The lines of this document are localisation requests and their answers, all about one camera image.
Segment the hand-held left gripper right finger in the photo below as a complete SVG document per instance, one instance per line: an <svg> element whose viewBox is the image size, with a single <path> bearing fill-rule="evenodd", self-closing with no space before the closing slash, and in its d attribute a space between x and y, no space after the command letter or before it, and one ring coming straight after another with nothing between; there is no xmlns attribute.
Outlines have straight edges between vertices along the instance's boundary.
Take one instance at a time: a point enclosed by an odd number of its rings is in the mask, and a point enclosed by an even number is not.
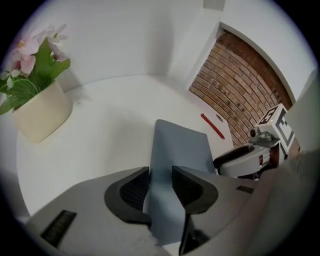
<svg viewBox="0 0 320 256"><path fill-rule="evenodd" d="M172 167L172 188L185 210L179 254L187 254L224 230L254 192L257 181Z"/></svg>

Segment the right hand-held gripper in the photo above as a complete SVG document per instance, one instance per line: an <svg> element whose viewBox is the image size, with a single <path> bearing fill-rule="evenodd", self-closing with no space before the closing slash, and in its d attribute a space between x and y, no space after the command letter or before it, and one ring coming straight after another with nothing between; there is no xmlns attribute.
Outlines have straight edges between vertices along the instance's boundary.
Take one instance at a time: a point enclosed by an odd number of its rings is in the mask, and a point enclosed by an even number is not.
<svg viewBox="0 0 320 256"><path fill-rule="evenodd" d="M285 119L287 110L278 104L250 130L249 143L217 157L213 165L221 176L241 177L275 168L289 156L295 134Z"/></svg>

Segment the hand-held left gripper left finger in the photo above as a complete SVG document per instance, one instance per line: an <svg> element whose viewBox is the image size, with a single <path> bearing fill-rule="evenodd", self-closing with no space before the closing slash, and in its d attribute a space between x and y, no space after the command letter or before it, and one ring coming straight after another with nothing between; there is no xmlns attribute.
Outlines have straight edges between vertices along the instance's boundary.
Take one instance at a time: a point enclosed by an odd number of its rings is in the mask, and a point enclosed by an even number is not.
<svg viewBox="0 0 320 256"><path fill-rule="evenodd" d="M144 213L147 166L80 182L38 210L26 227L51 256L166 256Z"/></svg>

